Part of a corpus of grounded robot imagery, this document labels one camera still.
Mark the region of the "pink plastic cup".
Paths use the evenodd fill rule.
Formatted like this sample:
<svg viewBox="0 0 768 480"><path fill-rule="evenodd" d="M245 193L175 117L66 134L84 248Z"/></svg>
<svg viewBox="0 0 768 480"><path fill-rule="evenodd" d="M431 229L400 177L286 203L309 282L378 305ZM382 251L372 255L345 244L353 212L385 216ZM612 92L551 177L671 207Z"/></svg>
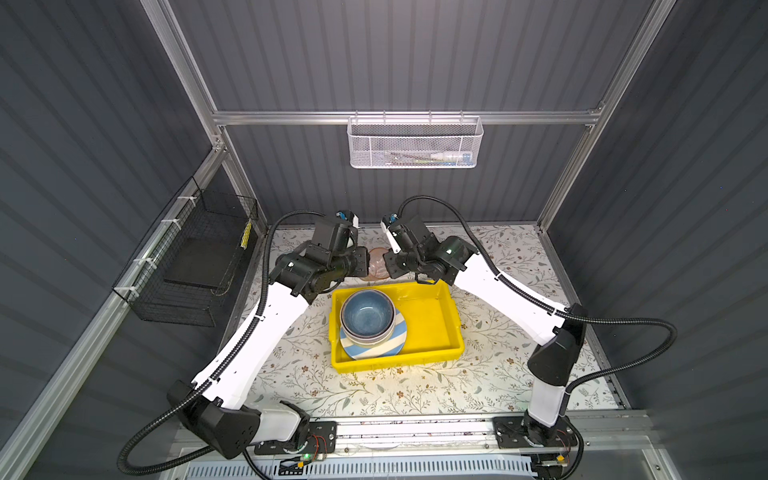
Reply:
<svg viewBox="0 0 768 480"><path fill-rule="evenodd" d="M388 252L387 248L376 247L369 251L369 266L367 281L386 280L390 277L384 255Z"/></svg>

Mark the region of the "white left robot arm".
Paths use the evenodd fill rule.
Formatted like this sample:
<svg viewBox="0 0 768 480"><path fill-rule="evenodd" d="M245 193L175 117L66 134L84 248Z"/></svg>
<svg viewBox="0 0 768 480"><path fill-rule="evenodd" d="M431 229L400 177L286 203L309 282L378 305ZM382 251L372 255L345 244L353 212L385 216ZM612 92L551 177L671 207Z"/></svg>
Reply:
<svg viewBox="0 0 768 480"><path fill-rule="evenodd" d="M305 446L310 435L306 412L288 401L254 407L245 402L280 339L313 301L348 277L367 276L370 255L358 243L358 225L349 210L320 215L312 238L275 260L269 235L258 303L191 384L179 382L169 391L170 401L177 402L193 388L210 384L179 416L186 429L224 458L235 458L252 444L291 450Z"/></svg>

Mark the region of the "yellow plastic bin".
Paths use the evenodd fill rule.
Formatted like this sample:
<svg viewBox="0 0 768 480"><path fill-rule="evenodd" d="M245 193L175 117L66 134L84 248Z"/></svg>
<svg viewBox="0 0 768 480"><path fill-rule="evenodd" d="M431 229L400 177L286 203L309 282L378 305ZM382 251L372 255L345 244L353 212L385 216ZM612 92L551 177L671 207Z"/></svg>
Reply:
<svg viewBox="0 0 768 480"><path fill-rule="evenodd" d="M460 318L447 285L424 285L416 282L375 286L374 291L392 300L395 315L403 314L407 323L407 339L403 349L393 356L354 360L340 344L343 306L365 287L348 288L332 294L329 315L331 365L343 374L422 365L456 360L465 345Z"/></svg>

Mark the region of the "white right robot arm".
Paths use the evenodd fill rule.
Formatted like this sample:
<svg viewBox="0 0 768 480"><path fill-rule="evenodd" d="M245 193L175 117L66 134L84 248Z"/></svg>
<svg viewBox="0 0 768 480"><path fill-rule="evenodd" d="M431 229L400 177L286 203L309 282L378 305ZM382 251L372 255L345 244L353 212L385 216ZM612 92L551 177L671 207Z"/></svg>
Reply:
<svg viewBox="0 0 768 480"><path fill-rule="evenodd" d="M533 446L544 446L565 430L566 386L584 342L584 328L564 316L554 302L495 266L472 232L440 240L418 216L383 217L390 249L383 259L393 279L412 273L415 280L443 282L474 295L507 317L536 344L528 359L534 377L522 429Z"/></svg>

